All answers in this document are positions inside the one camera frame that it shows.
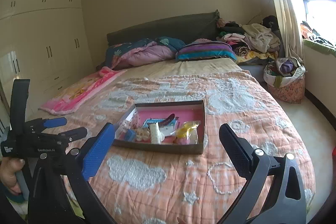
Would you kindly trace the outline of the left hand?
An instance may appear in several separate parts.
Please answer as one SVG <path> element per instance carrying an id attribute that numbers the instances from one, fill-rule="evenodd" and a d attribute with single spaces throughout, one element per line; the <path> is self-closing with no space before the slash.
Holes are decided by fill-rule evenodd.
<path id="1" fill-rule="evenodd" d="M 1 182 L 14 195 L 22 193 L 16 173 L 21 171 L 25 161 L 19 158 L 3 157 L 1 161 Z"/>

